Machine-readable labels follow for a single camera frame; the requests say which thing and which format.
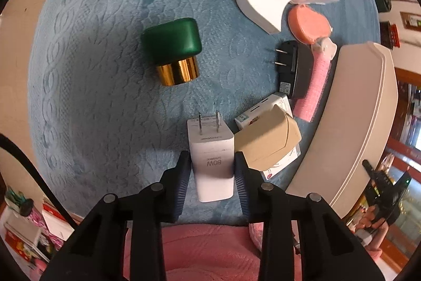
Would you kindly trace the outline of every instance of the white charger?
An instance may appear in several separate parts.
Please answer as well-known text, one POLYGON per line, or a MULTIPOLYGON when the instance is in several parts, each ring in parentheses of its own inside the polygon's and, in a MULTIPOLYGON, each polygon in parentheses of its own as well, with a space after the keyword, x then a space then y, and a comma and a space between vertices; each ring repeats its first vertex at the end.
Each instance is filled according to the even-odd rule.
POLYGON ((215 116, 187 121, 193 175, 199 201, 231 198, 234 195, 234 134, 215 116))

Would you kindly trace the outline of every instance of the orange soap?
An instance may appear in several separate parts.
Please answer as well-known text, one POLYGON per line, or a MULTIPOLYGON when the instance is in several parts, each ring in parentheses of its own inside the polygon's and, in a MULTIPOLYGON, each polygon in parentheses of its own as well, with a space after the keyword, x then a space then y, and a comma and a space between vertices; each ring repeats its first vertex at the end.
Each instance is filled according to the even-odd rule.
POLYGON ((329 37, 332 27, 325 16, 307 5, 296 5, 288 13, 288 25, 297 40, 307 45, 329 37))

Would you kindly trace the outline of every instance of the gold lid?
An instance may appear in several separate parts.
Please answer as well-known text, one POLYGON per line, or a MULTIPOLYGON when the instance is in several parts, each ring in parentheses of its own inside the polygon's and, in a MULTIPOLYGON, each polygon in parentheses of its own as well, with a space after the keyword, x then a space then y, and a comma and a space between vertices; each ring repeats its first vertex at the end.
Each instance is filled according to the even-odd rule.
POLYGON ((157 66, 157 70, 161 84, 164 86, 183 84, 199 76, 199 67, 195 56, 168 65, 157 66))

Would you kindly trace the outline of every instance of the green and gold perfume bottle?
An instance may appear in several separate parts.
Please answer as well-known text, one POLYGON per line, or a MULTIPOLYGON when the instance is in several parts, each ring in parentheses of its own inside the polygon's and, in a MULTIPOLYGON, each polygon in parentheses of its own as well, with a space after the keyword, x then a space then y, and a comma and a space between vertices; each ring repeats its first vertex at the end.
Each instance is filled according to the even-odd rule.
POLYGON ((179 85, 199 76, 196 55, 202 51, 202 43, 195 19, 180 18, 148 28, 142 34, 142 44, 162 85, 179 85))

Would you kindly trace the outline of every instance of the plug prong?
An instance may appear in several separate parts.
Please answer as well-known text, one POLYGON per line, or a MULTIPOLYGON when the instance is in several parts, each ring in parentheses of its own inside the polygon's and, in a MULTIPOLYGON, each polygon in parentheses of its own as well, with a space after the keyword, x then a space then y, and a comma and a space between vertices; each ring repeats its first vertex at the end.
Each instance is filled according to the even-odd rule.
POLYGON ((219 111, 216 112, 216 132, 219 133, 220 127, 220 113, 219 111))
POLYGON ((202 134, 202 114, 199 113, 199 134, 202 134))

